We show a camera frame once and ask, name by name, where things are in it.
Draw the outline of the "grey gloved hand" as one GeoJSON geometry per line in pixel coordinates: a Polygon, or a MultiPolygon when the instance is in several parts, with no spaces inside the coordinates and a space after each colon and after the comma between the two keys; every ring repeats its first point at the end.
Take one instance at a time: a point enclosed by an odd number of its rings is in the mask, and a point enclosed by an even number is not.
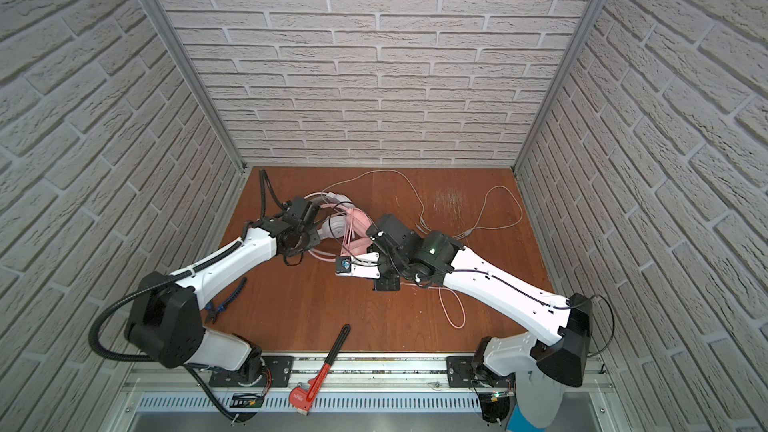
{"type": "Polygon", "coordinates": [[[516,375],[516,409],[524,423],[514,419],[511,430],[544,431],[555,420],[563,400],[565,386],[540,370],[516,375]]]}

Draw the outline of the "pink headphones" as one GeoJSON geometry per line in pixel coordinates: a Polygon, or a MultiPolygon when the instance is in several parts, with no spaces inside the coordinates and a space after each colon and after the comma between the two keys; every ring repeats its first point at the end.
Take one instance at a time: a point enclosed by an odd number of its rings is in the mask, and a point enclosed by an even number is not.
{"type": "Polygon", "coordinates": [[[332,262],[339,255],[360,256],[367,252],[372,241],[366,231],[373,225],[373,220],[366,212],[343,194],[314,192],[306,195],[305,199],[329,212],[316,226],[320,241],[334,239],[341,243],[339,252],[313,249],[309,251],[312,257],[323,262],[332,262]]]}

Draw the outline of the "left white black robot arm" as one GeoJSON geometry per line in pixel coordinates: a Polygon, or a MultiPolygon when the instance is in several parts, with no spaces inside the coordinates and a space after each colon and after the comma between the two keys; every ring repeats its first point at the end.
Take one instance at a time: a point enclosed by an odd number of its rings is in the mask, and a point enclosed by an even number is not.
{"type": "Polygon", "coordinates": [[[241,384],[262,376],[261,349],[210,329],[205,306],[248,271],[281,255],[299,256],[319,244],[317,203],[295,197],[282,213],[244,226],[239,238],[167,276],[153,272],[140,288],[154,289],[132,302],[125,338],[151,361],[166,368],[203,366],[233,373],[241,384]]]}

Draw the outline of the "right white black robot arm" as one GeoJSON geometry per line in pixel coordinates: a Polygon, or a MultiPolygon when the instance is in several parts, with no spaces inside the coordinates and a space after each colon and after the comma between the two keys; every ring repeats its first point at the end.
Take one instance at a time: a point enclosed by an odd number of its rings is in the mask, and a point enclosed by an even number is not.
{"type": "Polygon", "coordinates": [[[425,237],[391,214],[366,231],[379,254],[382,279],[441,286],[484,303],[526,330],[507,338],[483,338],[473,356],[475,376],[489,385],[538,370],[568,387],[583,384],[591,343],[592,300],[541,290],[483,259],[442,232],[425,237]]]}

